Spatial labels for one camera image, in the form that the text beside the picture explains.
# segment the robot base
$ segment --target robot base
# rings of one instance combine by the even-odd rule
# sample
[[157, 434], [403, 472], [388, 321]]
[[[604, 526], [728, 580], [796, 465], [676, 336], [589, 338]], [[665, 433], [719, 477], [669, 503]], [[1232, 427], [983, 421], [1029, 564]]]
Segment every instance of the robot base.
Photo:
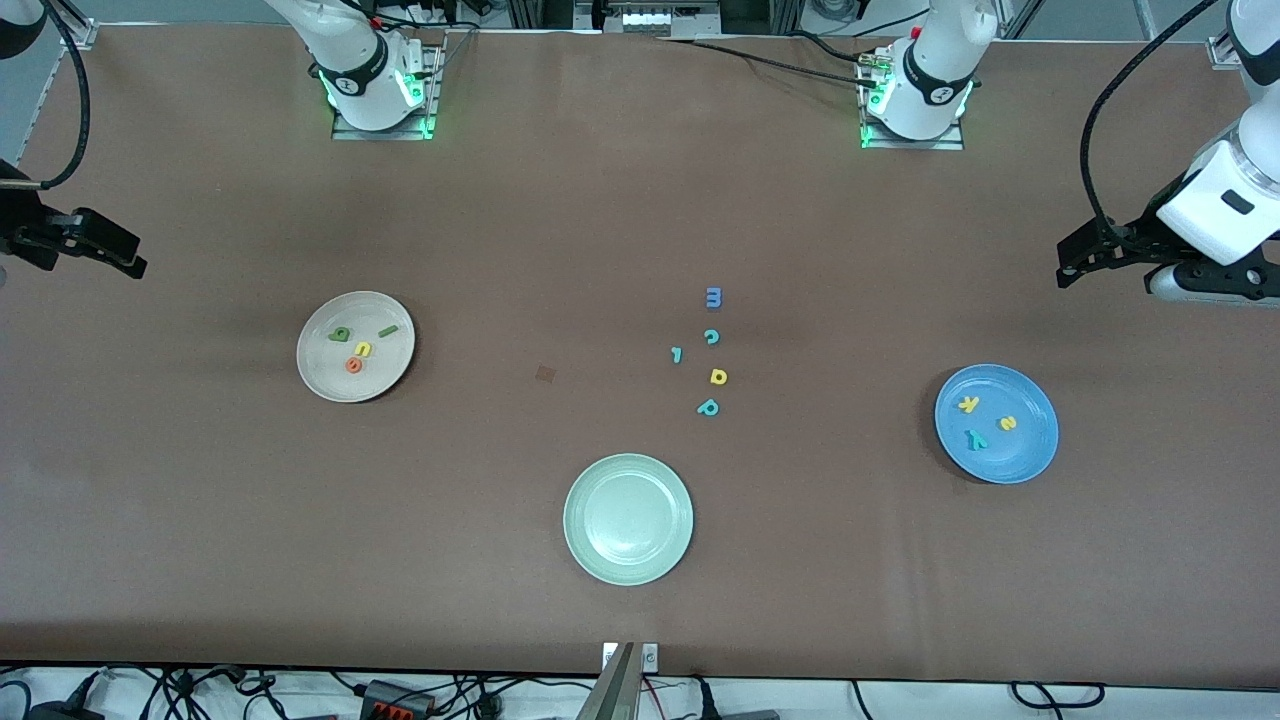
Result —
[[858, 88], [858, 126], [861, 147], [895, 147], [899, 150], [964, 150], [964, 133], [957, 117], [951, 127], [932, 140], [910, 140], [888, 129], [879, 118], [868, 111], [868, 106], [883, 101], [884, 94], [893, 85], [893, 60], [888, 47], [877, 47], [876, 53], [860, 60], [854, 67], [855, 76], [877, 83], [876, 88]]
[[435, 137], [435, 117], [440, 111], [440, 83], [443, 81], [444, 47], [448, 45], [448, 36], [439, 46], [422, 46], [417, 40], [411, 41], [413, 56], [410, 59], [410, 69], [421, 72], [425, 77], [420, 81], [404, 78], [402, 82], [408, 97], [415, 94], [424, 97], [422, 104], [410, 111], [403, 120], [381, 131], [364, 131], [353, 127], [340, 114], [333, 114], [333, 140], [431, 140]]

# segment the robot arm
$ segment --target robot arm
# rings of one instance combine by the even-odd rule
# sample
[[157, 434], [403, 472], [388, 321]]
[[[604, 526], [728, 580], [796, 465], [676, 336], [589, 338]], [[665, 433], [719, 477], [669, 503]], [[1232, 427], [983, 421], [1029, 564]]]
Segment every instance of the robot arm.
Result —
[[[378, 31], [348, 0], [266, 3], [302, 36], [330, 102], [353, 127], [385, 129], [424, 104], [420, 41]], [[0, 59], [36, 41], [46, 10], [52, 12], [47, 0], [0, 0]], [[137, 256], [137, 236], [88, 208], [64, 214], [46, 206], [38, 195], [44, 187], [50, 186], [0, 161], [0, 254], [42, 270], [52, 270], [61, 255], [84, 256], [142, 277], [147, 263]]]
[[265, 1], [302, 37], [329, 101], [353, 127], [390, 128], [425, 102], [421, 41], [375, 29], [353, 0]]
[[933, 0], [919, 35], [890, 46], [892, 81], [867, 111], [909, 140], [941, 136], [964, 111], [998, 26], [992, 0]]
[[1280, 233], [1280, 0], [1231, 0], [1228, 31], [1263, 92], [1188, 170], [1123, 227], [1089, 220], [1059, 243], [1059, 287], [1135, 263], [1161, 265], [1162, 300], [1280, 306], [1280, 265], [1262, 243]]

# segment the plate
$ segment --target plate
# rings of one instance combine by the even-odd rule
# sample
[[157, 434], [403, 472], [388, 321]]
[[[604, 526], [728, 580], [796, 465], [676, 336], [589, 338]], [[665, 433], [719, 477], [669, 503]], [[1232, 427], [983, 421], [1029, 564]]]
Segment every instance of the plate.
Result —
[[564, 501], [564, 539], [596, 579], [643, 585], [671, 571], [694, 536], [694, 503], [660, 460], [626, 452], [596, 460]]
[[[977, 397], [972, 413], [959, 407]], [[1001, 420], [1014, 419], [1010, 430]], [[951, 375], [933, 407], [938, 441], [961, 470], [988, 483], [1025, 483], [1057, 452], [1057, 415], [1030, 378], [1004, 365], [970, 365]], [[970, 433], [987, 443], [974, 450]]]
[[[385, 328], [398, 329], [378, 337]], [[349, 331], [346, 341], [330, 340], [338, 328]], [[413, 357], [413, 320], [408, 310], [380, 292], [339, 295], [316, 310], [298, 336], [298, 374], [311, 392], [334, 402], [362, 402], [390, 389]], [[358, 373], [347, 370], [356, 345], [372, 350], [361, 357]]]

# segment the black cable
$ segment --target black cable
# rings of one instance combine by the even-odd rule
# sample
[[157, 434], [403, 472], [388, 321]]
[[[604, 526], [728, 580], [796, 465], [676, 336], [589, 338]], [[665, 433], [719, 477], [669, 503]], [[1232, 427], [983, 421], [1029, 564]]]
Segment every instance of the black cable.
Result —
[[791, 32], [787, 33], [787, 37], [804, 37], [806, 40], [812, 40], [813, 44], [817, 45], [819, 50], [822, 50], [823, 53], [831, 55], [832, 58], [838, 58], [838, 59], [846, 60], [849, 63], [856, 63], [858, 61], [858, 55], [850, 55], [849, 53], [841, 53], [840, 50], [836, 50], [831, 45], [827, 45], [827, 41], [824, 41], [823, 38], [818, 37], [817, 35], [814, 35], [814, 33], [812, 33], [809, 31], [805, 31], [805, 29], [794, 29], [794, 31], [791, 31]]
[[481, 701], [484, 701], [484, 700], [485, 700], [486, 697], [498, 697], [498, 696], [500, 696], [502, 693], [507, 692], [508, 689], [511, 689], [511, 688], [513, 688], [515, 685], [518, 685], [520, 683], [524, 683], [524, 682], [526, 682], [526, 680], [525, 680], [525, 678], [520, 678], [520, 679], [516, 679], [516, 680], [512, 680], [512, 682], [507, 683], [506, 685], [502, 685], [502, 687], [499, 687], [499, 688], [498, 688], [498, 689], [495, 689], [495, 691], [489, 691], [489, 692], [486, 692], [486, 693], [481, 693], [481, 694], [480, 694], [480, 698], [477, 698], [477, 700], [476, 700], [475, 702], [472, 702], [472, 703], [468, 703], [468, 705], [467, 705], [466, 707], [463, 707], [462, 710], [456, 710], [456, 711], [453, 711], [452, 714], [449, 714], [449, 715], [445, 715], [445, 716], [444, 716], [444, 717], [443, 717], [442, 720], [454, 720], [454, 717], [460, 717], [460, 716], [462, 716], [462, 715], [466, 715], [466, 714], [471, 712], [471, 708], [472, 708], [472, 707], [475, 707], [476, 705], [479, 705], [479, 703], [480, 703]]
[[905, 18], [899, 18], [896, 20], [891, 20], [891, 22], [887, 22], [884, 24], [876, 26], [876, 27], [873, 27], [870, 29], [864, 29], [861, 32], [855, 32], [854, 35], [850, 35], [849, 37], [864, 37], [864, 36], [868, 36], [868, 35], [870, 35], [870, 33], [873, 33], [876, 31], [881, 31], [881, 29], [884, 29], [887, 27], [893, 27], [893, 26], [896, 26], [899, 23], [905, 23], [908, 20], [914, 20], [915, 18], [918, 18], [918, 17], [920, 17], [920, 15], [928, 13], [928, 12], [929, 12], [928, 9], [924, 9], [924, 10], [920, 10], [919, 13], [913, 14], [913, 15], [908, 15]]
[[849, 680], [854, 684], [854, 697], [858, 698], [858, 710], [863, 711], [863, 717], [867, 720], [876, 720], [872, 717], [872, 711], [867, 710], [867, 701], [863, 700], [863, 688], [858, 687], [858, 680]]
[[771, 60], [769, 58], [760, 58], [759, 55], [751, 55], [750, 53], [742, 53], [741, 50], [733, 50], [731, 47], [723, 47], [719, 45], [707, 45], [705, 42], [698, 42], [694, 40], [672, 40], [671, 42], [680, 42], [682, 45], [692, 45], [694, 47], [705, 47], [707, 50], [716, 50], [717, 53], [726, 53], [733, 55], [735, 58], [742, 58], [744, 60], [751, 60], [755, 63], [764, 63], [765, 65], [773, 65], [774, 68], [782, 68], [783, 70], [791, 70], [794, 73], [820, 77], [826, 79], [835, 79], [840, 82], [847, 82], [850, 85], [856, 85], [860, 87], [876, 87], [876, 82], [863, 78], [852, 78], [846, 76], [837, 76], [835, 73], [824, 73], [822, 70], [814, 70], [810, 68], [801, 68], [799, 65], [788, 65], [787, 63], [780, 63], [778, 60]]
[[[1032, 702], [1024, 698], [1021, 693], [1018, 692], [1018, 685], [1030, 685], [1036, 688], [1037, 691], [1041, 692], [1042, 696], [1044, 696], [1044, 700], [1048, 702]], [[1059, 702], [1057, 698], [1055, 698], [1053, 694], [1048, 692], [1048, 688], [1046, 688], [1041, 683], [1036, 682], [1025, 683], [1021, 680], [1015, 680], [1012, 683], [1009, 683], [1009, 689], [1012, 691], [1014, 700], [1016, 700], [1020, 705], [1030, 707], [1032, 710], [1052, 710], [1057, 720], [1062, 720], [1064, 710], [1088, 710], [1091, 707], [1096, 707], [1107, 697], [1107, 689], [1101, 683], [1088, 683], [1080, 687], [1093, 688], [1098, 691], [1097, 697], [1089, 698], [1084, 702]]]
[[694, 679], [698, 680], [698, 687], [703, 691], [703, 720], [719, 720], [719, 710], [716, 708], [716, 696], [712, 694], [712, 687], [703, 678]]
[[72, 694], [67, 696], [67, 706], [72, 710], [84, 710], [84, 703], [88, 701], [88, 691], [93, 688], [93, 682], [101, 674], [101, 670], [93, 670], [87, 678], [81, 680], [81, 684], [76, 685]]
[[356, 692], [356, 685], [348, 683], [347, 680], [343, 680], [342, 675], [334, 673], [333, 670], [329, 670], [329, 675], [332, 675], [334, 680], [338, 680], [339, 685], [347, 688], [351, 692]]
[[[442, 684], [442, 685], [435, 685], [435, 687], [431, 687], [431, 688], [422, 688], [422, 689], [417, 689], [417, 691], [410, 691], [410, 692], [407, 692], [407, 693], [404, 693], [404, 694], [402, 694], [402, 696], [397, 697], [396, 700], [393, 700], [393, 701], [390, 701], [390, 702], [385, 703], [385, 706], [383, 707], [383, 710], [381, 710], [381, 711], [378, 711], [378, 712], [372, 712], [372, 714], [370, 714], [370, 716], [369, 716], [369, 717], [366, 717], [366, 719], [362, 719], [362, 720], [379, 720], [379, 719], [385, 719], [385, 717], [388, 717], [388, 716], [390, 715], [390, 710], [392, 710], [392, 707], [394, 707], [394, 706], [397, 706], [397, 705], [399, 705], [399, 703], [404, 702], [406, 700], [408, 700], [408, 698], [411, 698], [411, 697], [419, 697], [419, 696], [424, 696], [424, 694], [426, 694], [426, 693], [434, 693], [435, 691], [442, 691], [442, 689], [444, 689], [444, 688], [448, 688], [448, 687], [453, 687], [453, 688], [454, 688], [454, 691], [457, 691], [457, 688], [458, 688], [458, 680], [457, 680], [457, 678], [456, 678], [456, 676], [454, 676], [454, 679], [453, 679], [453, 680], [449, 680], [448, 683], [444, 683], [444, 684]], [[453, 696], [453, 701], [451, 701], [451, 707], [452, 707], [452, 702], [456, 702], [456, 701], [457, 701], [457, 694], [454, 694], [454, 696]]]
[[1201, 0], [1194, 8], [1187, 10], [1183, 17], [1174, 20], [1174, 24], [1165, 28], [1165, 32], [1157, 35], [1146, 47], [1138, 51], [1129, 63], [1116, 73], [1116, 77], [1102, 88], [1102, 94], [1098, 99], [1093, 101], [1093, 108], [1089, 109], [1089, 117], [1084, 120], [1084, 129], [1080, 132], [1080, 178], [1084, 181], [1084, 195], [1089, 199], [1089, 206], [1093, 208], [1093, 219], [1098, 225], [1098, 232], [1102, 233], [1103, 242], [1111, 241], [1128, 246], [1129, 241], [1120, 237], [1119, 233], [1111, 227], [1111, 220], [1107, 219], [1106, 213], [1102, 211], [1102, 202], [1098, 200], [1098, 191], [1093, 187], [1093, 176], [1089, 173], [1089, 143], [1093, 140], [1093, 126], [1098, 120], [1098, 113], [1102, 111], [1102, 106], [1106, 105], [1111, 95], [1115, 94], [1116, 88], [1123, 83], [1135, 69], [1142, 64], [1157, 47], [1165, 44], [1166, 40], [1174, 36], [1179, 29], [1181, 29], [1187, 23], [1196, 19], [1197, 15], [1203, 13], [1213, 5], [1217, 0]]
[[142, 705], [142, 712], [138, 714], [138, 720], [151, 720], [151, 702], [155, 701], [157, 694], [160, 694], [160, 688], [165, 683], [165, 675], [161, 674], [155, 680], [156, 684], [151, 687], [151, 694], [147, 696], [147, 701]]
[[67, 53], [72, 56], [72, 67], [76, 68], [76, 86], [79, 90], [81, 99], [81, 127], [79, 135], [76, 137], [76, 150], [60, 173], [51, 179], [40, 181], [40, 190], [49, 190], [67, 182], [68, 178], [76, 174], [81, 161], [84, 160], [84, 149], [88, 147], [88, 73], [84, 72], [84, 60], [79, 55], [79, 49], [76, 47], [76, 38], [72, 37], [72, 31], [67, 27], [61, 15], [58, 14], [50, 0], [40, 0], [40, 4], [45, 6], [49, 19], [54, 22], [58, 35], [63, 37], [63, 42], [67, 45]]
[[453, 22], [444, 22], [444, 23], [420, 23], [417, 20], [411, 20], [411, 19], [407, 19], [407, 18], [394, 18], [392, 15], [384, 15], [384, 14], [376, 12], [376, 10], [365, 10], [364, 8], [360, 6], [358, 3], [356, 3], [356, 0], [339, 0], [339, 1], [343, 5], [351, 8], [352, 10], [356, 10], [360, 14], [365, 15], [370, 20], [372, 20], [375, 18], [379, 19], [379, 20], [381, 20], [383, 29], [398, 29], [398, 28], [402, 28], [402, 27], [411, 27], [411, 28], [468, 27], [468, 28], [472, 28], [472, 29], [476, 29], [476, 31], [480, 29], [480, 26], [477, 23], [472, 23], [472, 22], [468, 22], [468, 20], [453, 20]]
[[[579, 682], [575, 682], [575, 680], [539, 680], [538, 678], [526, 678], [526, 680], [529, 680], [530, 683], [534, 683], [535, 685], [545, 685], [548, 688], [558, 688], [558, 687], [562, 687], [562, 685], [573, 685], [575, 688], [582, 688], [584, 691], [588, 691], [588, 692], [595, 689], [594, 685], [589, 685], [586, 683], [579, 683]], [[658, 687], [657, 689], [660, 691], [663, 688], [673, 688], [673, 687], [676, 687], [676, 685], [662, 685], [662, 687]]]
[[0, 683], [0, 691], [5, 688], [18, 688], [22, 691], [22, 694], [26, 696], [27, 700], [22, 708], [22, 720], [27, 720], [27, 716], [31, 715], [31, 685], [23, 683], [22, 680], [5, 680], [4, 683]]

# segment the white plate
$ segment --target white plate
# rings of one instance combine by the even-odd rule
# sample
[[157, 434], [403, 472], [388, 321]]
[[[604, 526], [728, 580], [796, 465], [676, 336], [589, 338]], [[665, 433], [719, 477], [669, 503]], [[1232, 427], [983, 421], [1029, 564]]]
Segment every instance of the white plate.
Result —
[[[394, 333], [378, 337], [383, 328], [397, 325]], [[338, 328], [348, 328], [346, 342], [329, 340]], [[298, 374], [311, 392], [334, 402], [361, 402], [378, 397], [401, 379], [413, 357], [413, 320], [408, 310], [390, 296], [360, 291], [339, 295], [316, 310], [298, 336]], [[356, 355], [356, 343], [372, 346], [361, 357], [358, 373], [347, 372], [347, 359]]]

